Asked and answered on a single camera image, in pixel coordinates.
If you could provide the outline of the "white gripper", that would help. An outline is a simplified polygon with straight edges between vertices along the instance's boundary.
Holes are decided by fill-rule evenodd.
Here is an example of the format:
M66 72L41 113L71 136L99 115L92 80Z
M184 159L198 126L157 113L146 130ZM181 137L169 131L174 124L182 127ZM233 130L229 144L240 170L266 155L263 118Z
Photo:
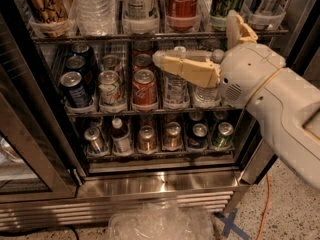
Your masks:
M230 50L221 65L203 50L158 50L152 60L162 71L203 88L216 88L221 72L220 96L241 109L266 80L285 66L285 59L268 46L257 44L255 31L234 10L227 15L226 36Z

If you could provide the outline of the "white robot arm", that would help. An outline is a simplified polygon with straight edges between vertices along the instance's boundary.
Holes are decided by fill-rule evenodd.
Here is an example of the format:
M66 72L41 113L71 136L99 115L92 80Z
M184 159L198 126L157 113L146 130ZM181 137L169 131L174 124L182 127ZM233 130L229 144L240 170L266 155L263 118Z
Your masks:
M227 104L249 112L278 157L306 183L320 189L320 90L257 42L235 11L227 16L227 52L220 63L205 51L158 50L162 71L199 87L213 87Z

